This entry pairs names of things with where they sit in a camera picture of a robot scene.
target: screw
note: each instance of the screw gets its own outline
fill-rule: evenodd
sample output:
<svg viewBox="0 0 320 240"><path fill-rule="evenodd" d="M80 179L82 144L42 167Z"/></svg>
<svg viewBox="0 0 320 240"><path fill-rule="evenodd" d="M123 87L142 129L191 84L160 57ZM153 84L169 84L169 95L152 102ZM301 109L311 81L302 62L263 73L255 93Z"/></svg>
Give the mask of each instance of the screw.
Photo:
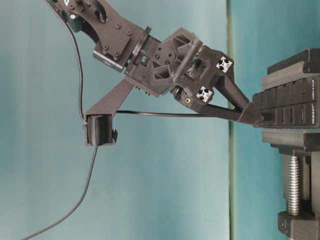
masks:
<svg viewBox="0 0 320 240"><path fill-rule="evenodd" d="M291 216L300 215L300 161L297 156L288 159L288 196L287 209Z"/></svg>

